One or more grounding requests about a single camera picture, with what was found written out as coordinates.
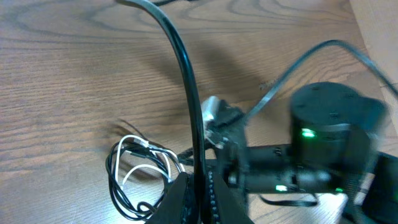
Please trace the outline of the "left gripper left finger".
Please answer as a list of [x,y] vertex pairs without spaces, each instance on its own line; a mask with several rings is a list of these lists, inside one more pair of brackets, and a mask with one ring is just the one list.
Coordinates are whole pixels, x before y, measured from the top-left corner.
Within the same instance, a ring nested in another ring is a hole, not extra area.
[[178,224],[184,205],[189,175],[182,172],[175,179],[156,212],[146,224]]

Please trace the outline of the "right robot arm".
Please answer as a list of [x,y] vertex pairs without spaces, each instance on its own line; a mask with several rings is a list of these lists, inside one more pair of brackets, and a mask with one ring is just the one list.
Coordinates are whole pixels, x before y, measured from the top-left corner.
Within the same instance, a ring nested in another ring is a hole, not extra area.
[[397,222],[397,158],[378,151],[386,105],[339,83],[312,83],[290,101],[291,142],[247,144],[244,113],[214,103],[207,162],[226,185],[248,194],[343,193],[343,216],[354,223]]

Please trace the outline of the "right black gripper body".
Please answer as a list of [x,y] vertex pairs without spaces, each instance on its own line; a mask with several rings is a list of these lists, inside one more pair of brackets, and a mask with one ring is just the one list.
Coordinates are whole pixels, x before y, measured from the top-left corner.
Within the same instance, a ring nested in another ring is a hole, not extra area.
[[206,128],[208,148],[215,153],[215,159],[206,161],[208,170],[219,173],[227,186],[239,193],[246,193],[246,175],[249,172],[245,125],[230,124]]

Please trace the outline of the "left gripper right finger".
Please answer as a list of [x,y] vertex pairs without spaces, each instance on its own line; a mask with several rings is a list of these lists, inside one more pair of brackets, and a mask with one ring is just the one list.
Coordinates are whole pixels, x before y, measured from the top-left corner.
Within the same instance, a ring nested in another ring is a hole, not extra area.
[[205,204],[201,209],[201,221],[207,224],[253,224],[238,205],[225,181],[217,172],[207,174]]

